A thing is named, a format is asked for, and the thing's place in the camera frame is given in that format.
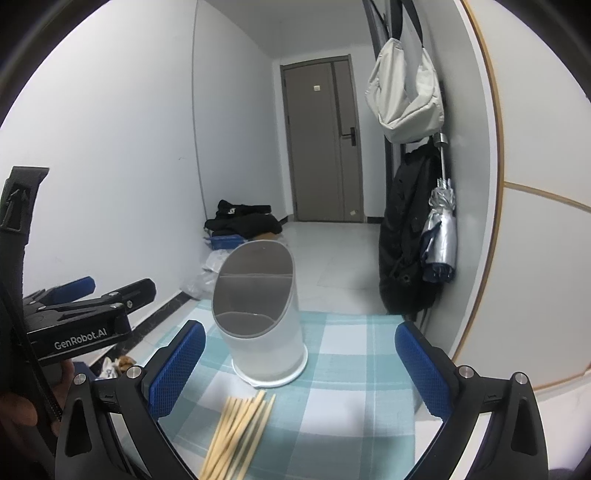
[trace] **bundle of chopsticks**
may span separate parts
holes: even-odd
[[[238,466],[236,480],[244,479],[275,402],[275,395],[268,403],[264,396],[260,391],[255,398],[226,400],[199,480],[232,480]]]

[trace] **door frame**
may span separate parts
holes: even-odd
[[[325,58],[321,58],[321,59],[312,59],[312,60],[306,60],[306,61],[299,61],[297,63],[290,63],[288,65],[280,65],[280,69],[281,69],[281,93],[283,95],[283,116],[284,116],[284,125],[285,125],[285,136],[287,137],[287,157],[289,159],[289,165],[290,165],[290,184],[291,184],[291,202],[292,202],[292,207],[294,210],[294,220],[297,222],[298,220],[298,212],[297,212],[297,202],[296,202],[296,186],[294,183],[294,164],[293,164],[293,156],[291,154],[291,134],[290,134],[290,128],[289,128],[289,114],[288,114],[288,109],[287,109],[287,89],[286,89],[286,83],[285,83],[285,72],[287,70],[292,70],[292,69],[296,69],[299,67],[307,67],[309,65],[317,65],[320,63],[333,63],[335,61],[347,61],[349,64],[349,74],[351,77],[351,84],[353,86],[353,104],[355,106],[355,129],[357,130],[357,165],[358,165],[358,170],[359,170],[359,191],[361,192],[361,212],[362,212],[362,221],[361,222],[345,222],[345,223],[367,223],[367,216],[365,215],[365,203],[364,203],[364,192],[363,192],[363,164],[362,164],[362,159],[363,159],[363,155],[361,152],[361,129],[359,127],[359,106],[357,103],[357,89],[355,88],[355,75],[353,74],[353,60],[351,58],[351,54],[348,55],[341,55],[341,56],[337,56],[337,57],[325,57]],[[336,78],[333,75],[333,88],[335,90],[335,97],[338,95],[337,93],[337,89],[336,89]],[[340,115],[340,111],[339,111],[339,103],[336,102],[336,108],[337,108],[337,115]]]

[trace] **umbrella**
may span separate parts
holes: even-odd
[[[447,144],[447,138],[439,133],[434,135],[434,141],[441,152],[441,178],[431,192],[431,212],[421,236],[423,280],[430,283],[449,283],[456,275],[457,231],[453,214],[456,209],[456,195],[452,181],[446,180],[443,147]]]

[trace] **brown door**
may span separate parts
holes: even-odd
[[[349,60],[284,68],[295,218],[362,222],[357,110]]]

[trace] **black clothing pile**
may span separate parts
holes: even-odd
[[[281,224],[271,214],[270,205],[233,205],[226,200],[217,204],[216,217],[205,222],[212,236],[240,235],[251,240],[262,233],[278,235]]]

